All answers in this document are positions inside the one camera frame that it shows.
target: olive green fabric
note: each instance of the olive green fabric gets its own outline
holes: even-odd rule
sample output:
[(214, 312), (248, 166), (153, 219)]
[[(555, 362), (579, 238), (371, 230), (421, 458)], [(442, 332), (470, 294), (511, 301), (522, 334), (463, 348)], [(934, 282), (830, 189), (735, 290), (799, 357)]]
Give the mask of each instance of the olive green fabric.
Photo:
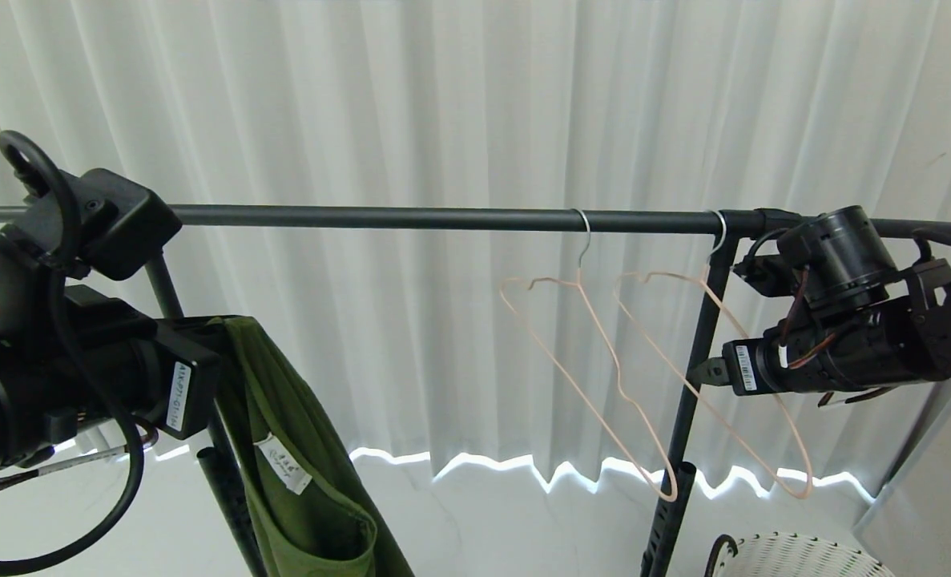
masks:
[[(248, 511), (270, 576), (410, 576), (408, 562), (361, 485), (339, 435), (308, 384), (254, 318), (225, 318), (236, 366), (219, 409), (241, 463)], [(269, 434), (312, 481), (289, 490), (262, 450)]]

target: white label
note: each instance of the white label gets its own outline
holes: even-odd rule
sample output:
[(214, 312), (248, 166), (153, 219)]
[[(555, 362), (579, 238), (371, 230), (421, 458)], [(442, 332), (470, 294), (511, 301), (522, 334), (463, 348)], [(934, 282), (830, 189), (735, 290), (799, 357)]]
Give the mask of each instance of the white label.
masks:
[(749, 347), (735, 345), (735, 356), (739, 358), (739, 370), (742, 372), (742, 384), (747, 391), (756, 390), (756, 377), (753, 377), (753, 361), (749, 358)]
[(187, 412), (187, 393), (190, 392), (190, 366), (177, 361), (172, 368), (172, 387), (168, 390), (168, 414), (165, 424), (173, 430), (183, 430), (183, 415)]
[(295, 495), (304, 493), (304, 490), (308, 488), (308, 483), (311, 482), (311, 475), (300, 468), (300, 463), (296, 462), (296, 459), (289, 453), (289, 450), (286, 450), (280, 439), (270, 432), (269, 436), (256, 442), (255, 446), (262, 452), (262, 455), (265, 455), (265, 459), (272, 466), (272, 470), (275, 471), (280, 481), (284, 482), (286, 489), (291, 490)]

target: metal rod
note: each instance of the metal rod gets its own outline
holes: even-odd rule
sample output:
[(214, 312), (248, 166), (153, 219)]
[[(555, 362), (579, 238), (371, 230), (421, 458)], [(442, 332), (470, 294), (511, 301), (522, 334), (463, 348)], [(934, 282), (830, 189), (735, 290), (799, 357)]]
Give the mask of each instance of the metal rod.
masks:
[[(707, 284), (718, 298), (724, 297), (728, 277), (731, 276), (731, 266), (735, 263), (735, 252), (739, 248), (739, 237), (729, 237), (724, 244), (710, 256), (710, 272), (707, 274)], [(710, 347), (714, 342), (714, 333), (717, 330), (717, 321), (720, 319), (720, 309), (709, 297), (703, 296), (703, 303), (699, 306), (699, 316), (695, 321), (695, 336), (692, 338), (692, 348), (688, 354), (688, 369), (706, 361), (710, 355)], [(692, 385), (699, 390), (699, 385)], [(685, 446), (688, 445), (688, 434), (692, 430), (692, 418), (695, 416), (695, 405), (698, 399), (687, 389), (681, 390), (678, 399), (678, 412), (675, 414), (674, 427), (671, 430), (671, 444), (668, 448), (668, 459), (673, 467), (681, 471), (680, 467), (685, 458)], [(671, 490), (672, 479), (664, 475), (662, 489), (665, 493)], [(667, 503), (658, 501), (654, 512), (654, 522), (650, 534), (650, 543), (643, 554), (643, 577), (664, 577), (668, 563), (674, 554), (674, 547), (681, 530), (681, 519), (672, 522), (672, 512), (684, 514), (688, 504), (688, 496), (692, 491), (692, 483), (683, 489), (678, 486), (678, 501)]]
[[(188, 226), (314, 227), (436, 230), (582, 231), (582, 217), (570, 209), (264, 207), (240, 204), (174, 204)], [(26, 207), (0, 207), (0, 222), (18, 218)], [(727, 234), (757, 237), (804, 219), (793, 212), (722, 211)], [(593, 232), (720, 234), (712, 212), (585, 211)], [(914, 229), (951, 234), (951, 223), (873, 219), (885, 238), (909, 238)]]
[[(175, 285), (172, 284), (172, 276), (168, 272), (163, 254), (158, 253), (158, 256), (148, 261), (145, 268), (163, 316), (183, 318), (183, 306), (179, 305), (179, 295), (175, 293)], [(244, 557), (248, 571), (252, 577), (265, 577), (265, 563), (256, 541), (251, 515), (248, 514), (244, 482), (241, 481), (236, 457), (233, 455), (229, 434), (223, 426), (218, 405), (212, 407), (212, 415), (208, 419), (208, 435), (212, 438), (212, 446), (197, 453), (201, 472), (208, 480), (212, 496), (219, 504), (226, 525), (229, 525), (229, 530), (233, 533), (233, 540)]]
[(672, 503), (659, 499), (657, 501), (654, 526), (650, 532), (650, 546), (643, 552), (641, 577), (665, 577), (671, 565), (674, 545), (681, 531), (681, 523), (685, 519), (692, 482), (695, 481), (695, 465), (683, 461), (677, 465), (674, 474), (678, 483), (678, 500)]

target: woven basket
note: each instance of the woven basket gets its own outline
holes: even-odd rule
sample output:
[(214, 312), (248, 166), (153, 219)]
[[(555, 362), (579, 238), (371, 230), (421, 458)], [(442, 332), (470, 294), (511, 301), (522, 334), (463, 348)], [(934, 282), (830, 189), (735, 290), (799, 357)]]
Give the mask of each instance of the woven basket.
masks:
[(705, 577), (895, 577), (863, 551), (797, 533), (721, 535)]

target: hanger hook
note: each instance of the hanger hook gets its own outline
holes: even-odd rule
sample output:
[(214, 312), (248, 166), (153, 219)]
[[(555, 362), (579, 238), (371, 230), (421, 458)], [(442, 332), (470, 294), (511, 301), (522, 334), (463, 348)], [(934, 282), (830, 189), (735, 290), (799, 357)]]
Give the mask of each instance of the hanger hook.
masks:
[(713, 213), (715, 213), (715, 214), (717, 215), (717, 218), (718, 218), (718, 219), (721, 219), (721, 238), (720, 238), (720, 240), (717, 241), (717, 246), (714, 246), (714, 248), (712, 249), (712, 251), (710, 251), (709, 255), (707, 255), (707, 258), (709, 259), (710, 256), (714, 256), (714, 252), (720, 251), (721, 246), (724, 246), (724, 241), (725, 241), (725, 240), (727, 239), (727, 237), (728, 237), (728, 222), (727, 222), (727, 220), (724, 219), (724, 212), (721, 212), (721, 211), (709, 211), (709, 209), (708, 209), (707, 212), (713, 212)]
[(578, 267), (582, 267), (582, 256), (586, 255), (586, 252), (589, 251), (589, 245), (593, 241), (593, 229), (589, 226), (589, 216), (586, 216), (586, 213), (582, 211), (581, 208), (572, 208), (573, 211), (577, 212), (582, 217), (582, 222), (586, 223), (586, 246), (582, 249), (582, 252), (578, 254)]

